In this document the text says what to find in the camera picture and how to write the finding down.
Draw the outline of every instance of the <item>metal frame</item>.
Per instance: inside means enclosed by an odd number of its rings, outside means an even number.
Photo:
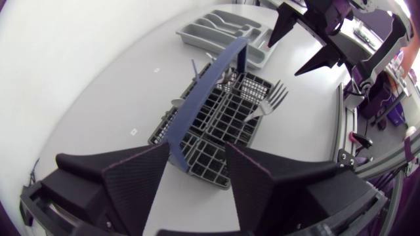
[[[388,207],[388,214],[387,214],[387,217],[385,218],[385,221],[383,223],[384,227],[382,227],[381,232],[379,233],[379,236],[388,235],[391,230],[391,227],[387,227],[387,226],[394,225],[396,213],[398,212],[398,206],[400,205],[403,180],[404,180],[404,173],[400,171],[395,178],[391,201]]]

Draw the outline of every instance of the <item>fork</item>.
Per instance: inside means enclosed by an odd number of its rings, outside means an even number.
[[[284,85],[283,83],[279,86],[280,81],[281,80],[279,80],[276,83],[276,86],[274,86],[272,91],[260,102],[257,109],[253,113],[249,114],[242,121],[242,125],[246,124],[248,121],[256,117],[260,117],[261,115],[269,115],[281,104],[281,102],[283,102],[284,98],[287,96],[289,91],[286,91],[286,93],[284,93],[286,90],[286,87],[283,88],[283,85]]]

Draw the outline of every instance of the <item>dish rack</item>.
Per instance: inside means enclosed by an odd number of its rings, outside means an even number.
[[[207,64],[199,73],[199,77],[207,71]],[[188,163],[187,173],[228,189],[230,180],[224,147],[226,142],[250,146],[259,127],[262,117],[257,117],[242,125],[242,121],[256,110],[273,85],[251,73],[238,73],[232,68],[233,76],[226,84],[218,84],[202,105],[194,122],[185,134],[180,148]],[[191,84],[182,93],[186,99],[194,89],[197,81],[193,78]],[[162,122],[149,138],[149,144],[158,144],[163,140],[178,109],[172,107],[162,117]]]

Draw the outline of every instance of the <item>purple stitching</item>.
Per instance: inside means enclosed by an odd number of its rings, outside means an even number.
[[[230,142],[228,142],[227,144],[229,144],[229,146],[231,146],[232,148],[234,148],[238,153],[242,154],[244,157],[246,157],[248,160],[250,160],[254,165],[256,165],[257,167],[259,167],[262,171],[264,171],[265,173],[267,173],[269,176],[271,175],[271,172],[269,170],[267,170],[266,168],[262,167],[258,162],[252,160],[250,157],[248,157],[245,153],[243,153],[242,151],[240,151],[237,147],[233,146]]]
[[[162,146],[162,144],[164,144],[164,143],[160,143],[160,144],[158,144],[158,145],[156,145],[156,146],[154,146],[154,147],[151,147],[151,148],[149,148],[149,149],[147,149],[147,150],[145,150],[145,151],[143,151],[143,152],[141,152],[141,153],[137,153],[136,155],[133,155],[133,156],[131,156],[131,157],[128,157],[128,158],[126,158],[126,159],[124,159],[124,160],[120,160],[120,161],[119,161],[119,162],[117,162],[117,163],[112,163],[110,166],[108,166],[108,167],[106,167],[105,169],[103,169],[103,170],[102,170],[102,175],[104,175],[104,174],[105,174],[105,172],[106,172],[107,170],[109,170],[109,169],[111,169],[111,168],[114,168],[114,167],[116,167],[116,166],[118,166],[118,165],[121,165],[121,164],[123,164],[123,163],[125,163],[125,162],[127,162],[127,161],[130,161],[131,159],[133,159],[133,158],[135,158],[135,157],[138,157],[139,155],[143,155],[143,154],[145,154],[145,153],[147,153],[147,152],[149,152],[149,151],[152,151],[153,149],[155,149],[155,148],[158,148],[158,147]]]

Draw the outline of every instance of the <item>blue strap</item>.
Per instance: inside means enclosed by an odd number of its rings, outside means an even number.
[[[169,161],[182,171],[186,172],[188,165],[179,145],[190,129],[207,97],[213,91],[213,86],[216,84],[218,78],[220,78],[223,71],[229,66],[236,55],[238,55],[236,69],[239,73],[244,73],[247,65],[247,40],[243,37],[239,37],[230,43],[211,64],[185,99],[182,106],[178,109],[175,118],[165,134],[163,140],[169,143],[169,150],[171,152]]]

